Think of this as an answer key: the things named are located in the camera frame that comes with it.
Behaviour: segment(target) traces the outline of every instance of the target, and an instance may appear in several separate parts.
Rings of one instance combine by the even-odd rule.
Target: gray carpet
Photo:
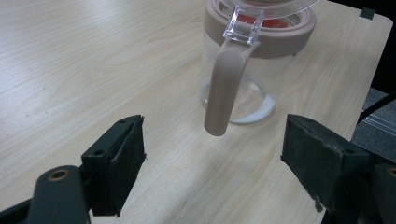
[[[384,96],[384,92],[370,89],[363,109]],[[359,123],[353,133],[352,143],[396,162],[396,101]]]

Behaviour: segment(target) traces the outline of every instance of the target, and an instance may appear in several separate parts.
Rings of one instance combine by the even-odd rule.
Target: beige handle
[[[248,58],[260,44],[256,41],[249,46],[229,39],[222,44],[213,65],[206,106],[205,128],[210,134],[225,134]]]

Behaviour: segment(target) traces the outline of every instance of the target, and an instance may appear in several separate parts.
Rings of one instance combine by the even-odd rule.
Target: wooden table
[[[148,159],[120,218],[93,223],[320,223],[280,161],[286,116],[350,139],[392,22],[322,0],[271,118],[206,133],[199,102],[205,0],[0,3],[0,210],[118,119],[146,117]]]

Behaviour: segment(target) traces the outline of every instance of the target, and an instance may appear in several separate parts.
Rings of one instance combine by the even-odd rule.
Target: wood grain surface
[[[1,1],[0,210],[141,114],[148,159],[121,216],[93,223],[320,223],[279,159],[286,116],[350,139],[392,22],[324,0],[313,10],[306,48],[268,74],[275,113],[213,137],[198,97],[205,0]]]

